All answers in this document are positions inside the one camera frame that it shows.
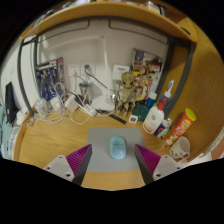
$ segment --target wooden table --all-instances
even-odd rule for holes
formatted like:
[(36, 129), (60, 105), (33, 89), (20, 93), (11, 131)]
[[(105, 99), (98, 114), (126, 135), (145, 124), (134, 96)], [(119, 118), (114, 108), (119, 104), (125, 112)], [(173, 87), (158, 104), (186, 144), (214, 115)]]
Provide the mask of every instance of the wooden table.
[[(87, 114), (79, 110), (73, 115), (73, 119), (78, 122), (85, 120), (87, 117)], [(168, 153), (168, 148), (165, 147), (161, 139), (149, 135), (143, 130), (142, 122), (138, 121), (136, 124), (127, 122), (124, 125), (111, 117), (96, 116), (90, 118), (85, 124), (78, 125), (66, 117), (63, 121), (55, 124), (38, 121), (28, 128), (23, 137), (18, 160), (42, 169), (56, 156), (67, 156), (87, 145), (90, 128), (139, 128), (146, 148), (156, 151), (159, 155)], [(144, 185), (140, 169), (119, 172), (87, 171), (82, 183), (85, 188), (102, 190), (132, 189)]]

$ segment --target red cap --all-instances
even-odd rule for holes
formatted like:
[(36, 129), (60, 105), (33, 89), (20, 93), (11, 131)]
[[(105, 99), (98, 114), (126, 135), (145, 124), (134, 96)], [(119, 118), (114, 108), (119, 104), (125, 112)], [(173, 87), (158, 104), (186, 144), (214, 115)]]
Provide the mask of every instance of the red cap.
[(166, 98), (163, 98), (162, 102), (157, 106), (158, 110), (163, 110), (166, 104)]

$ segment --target cup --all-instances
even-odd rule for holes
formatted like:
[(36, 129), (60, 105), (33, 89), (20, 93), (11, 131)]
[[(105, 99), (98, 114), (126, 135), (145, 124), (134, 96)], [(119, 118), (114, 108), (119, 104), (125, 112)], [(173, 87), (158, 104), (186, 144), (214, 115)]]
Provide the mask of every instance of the cup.
[(79, 84), (79, 88), (85, 103), (90, 105), (93, 99), (93, 84), (91, 82), (82, 82)]
[(34, 104), (34, 108), (42, 117), (45, 117), (48, 114), (47, 101), (44, 98), (37, 100)]
[(170, 148), (169, 154), (173, 159), (184, 158), (187, 159), (190, 156), (190, 142), (189, 140), (181, 136)]

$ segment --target bag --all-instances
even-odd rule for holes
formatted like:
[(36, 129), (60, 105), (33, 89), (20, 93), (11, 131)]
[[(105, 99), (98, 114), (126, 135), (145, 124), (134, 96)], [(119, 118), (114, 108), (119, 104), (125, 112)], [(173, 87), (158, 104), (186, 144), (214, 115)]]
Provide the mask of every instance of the bag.
[(13, 96), (12, 82), (6, 85), (5, 109), (6, 109), (6, 115), (7, 115), (7, 122), (12, 124), (16, 118), (17, 112), (19, 111), (19, 109), (16, 107), (14, 96)]

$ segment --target plastic bottle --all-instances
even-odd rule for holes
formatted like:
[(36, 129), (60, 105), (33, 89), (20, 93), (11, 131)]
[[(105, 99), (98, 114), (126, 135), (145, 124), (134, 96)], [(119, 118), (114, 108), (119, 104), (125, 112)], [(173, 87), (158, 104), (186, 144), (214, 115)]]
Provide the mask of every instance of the plastic bottle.
[(163, 108), (166, 104), (166, 99), (164, 98), (162, 102), (157, 107), (152, 107), (143, 123), (143, 129), (149, 133), (154, 134), (159, 125), (163, 122), (164, 112)]
[(164, 109), (163, 109), (164, 113), (166, 113), (166, 110), (168, 109), (168, 107), (170, 105), (170, 102), (171, 102), (171, 90), (172, 90), (173, 84), (174, 84), (174, 80), (169, 82), (168, 85), (169, 85), (170, 88), (168, 89), (168, 91), (165, 91), (162, 94), (162, 96), (160, 97), (160, 100), (159, 100), (159, 103), (161, 103), (163, 98), (166, 99), (166, 104), (165, 104)]
[(148, 99), (146, 101), (146, 107), (150, 110), (153, 104), (155, 103), (157, 94), (154, 92), (149, 92)]
[(185, 113), (182, 115), (177, 124), (171, 129), (169, 134), (164, 138), (164, 142), (167, 146), (171, 146), (184, 132), (192, 125), (197, 119), (195, 113), (189, 109), (185, 109)]

